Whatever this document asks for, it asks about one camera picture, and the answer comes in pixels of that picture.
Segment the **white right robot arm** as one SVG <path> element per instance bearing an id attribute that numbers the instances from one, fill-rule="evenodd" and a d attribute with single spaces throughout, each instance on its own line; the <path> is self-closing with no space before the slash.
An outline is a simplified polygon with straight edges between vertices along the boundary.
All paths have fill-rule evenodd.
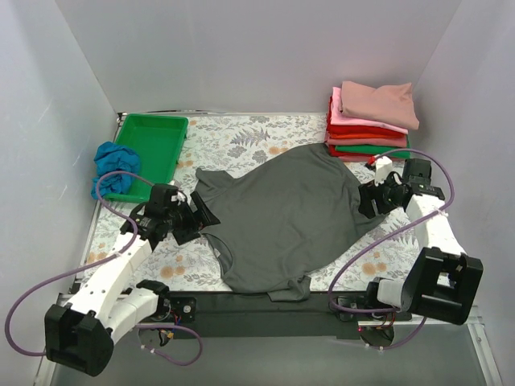
<path id="1" fill-rule="evenodd" d="M 390 158 L 373 158 L 373 180 L 360 185 L 359 211 L 372 219 L 401 208 L 415 224 L 420 252 L 405 280 L 374 278 L 367 286 L 365 313 L 382 319 L 393 308 L 455 325 L 468 319 L 484 267 L 466 254 L 442 209 L 445 196 L 431 183 L 431 163 L 407 159 L 402 173 Z"/>

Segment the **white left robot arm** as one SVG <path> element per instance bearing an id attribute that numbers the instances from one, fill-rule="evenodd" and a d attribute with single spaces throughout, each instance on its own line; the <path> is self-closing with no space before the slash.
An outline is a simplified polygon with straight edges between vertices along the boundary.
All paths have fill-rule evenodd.
<path id="1" fill-rule="evenodd" d="M 163 343 L 188 330 L 196 310 L 193 298 L 177 298 L 167 285 L 152 280 L 140 281 L 127 296 L 122 292 L 168 236 L 186 244 L 220 222 L 198 192 L 185 196 L 169 184 L 155 184 L 149 199 L 124 220 L 113 259 L 104 259 L 66 304 L 51 306 L 44 317 L 46 358 L 89 376 L 103 372 L 115 344 L 138 324 L 157 331 Z"/>

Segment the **dark grey t shirt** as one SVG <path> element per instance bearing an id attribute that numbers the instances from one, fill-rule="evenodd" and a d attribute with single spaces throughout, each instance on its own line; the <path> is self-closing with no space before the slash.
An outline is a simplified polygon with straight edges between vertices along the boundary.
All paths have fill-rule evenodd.
<path id="1" fill-rule="evenodd" d="M 238 294 L 308 298 L 309 274 L 384 220 L 359 212 L 358 179 L 323 144 L 297 146 L 240 178 L 202 169 L 196 177 L 195 191 L 220 221 L 202 233 Z"/>

